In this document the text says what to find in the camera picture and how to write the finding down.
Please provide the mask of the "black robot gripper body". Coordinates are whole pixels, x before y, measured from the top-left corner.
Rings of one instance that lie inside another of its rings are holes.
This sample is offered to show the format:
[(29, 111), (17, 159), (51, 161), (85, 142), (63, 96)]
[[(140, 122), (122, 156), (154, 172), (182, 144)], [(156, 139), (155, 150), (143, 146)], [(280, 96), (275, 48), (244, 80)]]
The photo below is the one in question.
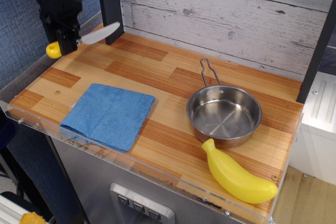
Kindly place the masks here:
[(58, 30), (77, 33), (78, 14), (82, 11), (82, 0), (37, 0), (39, 17), (48, 38), (56, 38)]

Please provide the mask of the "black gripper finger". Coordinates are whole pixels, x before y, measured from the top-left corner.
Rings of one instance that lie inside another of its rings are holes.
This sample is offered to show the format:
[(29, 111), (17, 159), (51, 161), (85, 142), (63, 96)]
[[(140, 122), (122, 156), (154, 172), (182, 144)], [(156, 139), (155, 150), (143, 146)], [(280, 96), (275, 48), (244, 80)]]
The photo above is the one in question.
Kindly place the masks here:
[(77, 31), (72, 29), (59, 28), (56, 30), (56, 37), (62, 55), (67, 55), (77, 50), (77, 35)]

